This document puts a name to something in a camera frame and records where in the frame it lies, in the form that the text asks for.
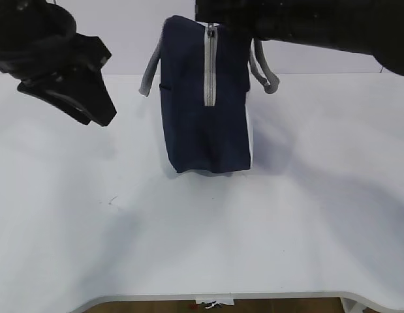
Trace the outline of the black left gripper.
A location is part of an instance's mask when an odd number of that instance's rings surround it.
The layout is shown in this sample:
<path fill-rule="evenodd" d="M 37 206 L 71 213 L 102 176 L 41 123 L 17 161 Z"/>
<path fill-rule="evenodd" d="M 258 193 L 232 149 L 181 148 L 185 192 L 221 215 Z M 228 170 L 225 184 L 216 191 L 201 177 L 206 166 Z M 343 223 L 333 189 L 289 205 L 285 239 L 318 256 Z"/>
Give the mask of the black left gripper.
<path fill-rule="evenodd" d="M 0 32 L 0 72 L 17 80 L 32 80 L 79 62 L 100 70 L 112 54 L 99 37 L 41 32 Z M 77 122 L 108 126 L 116 108 L 101 72 L 69 67 L 38 85 L 17 86 L 20 93 L 45 101 Z"/>

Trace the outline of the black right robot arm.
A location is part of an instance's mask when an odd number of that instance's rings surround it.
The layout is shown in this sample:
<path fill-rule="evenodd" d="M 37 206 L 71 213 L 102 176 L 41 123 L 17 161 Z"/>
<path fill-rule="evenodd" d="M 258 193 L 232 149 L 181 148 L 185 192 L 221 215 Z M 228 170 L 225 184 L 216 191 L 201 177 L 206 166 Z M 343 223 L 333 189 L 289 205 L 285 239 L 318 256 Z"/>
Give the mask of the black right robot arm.
<path fill-rule="evenodd" d="M 371 55 L 404 76 L 404 1 L 195 1 L 198 22 L 277 40 Z"/>

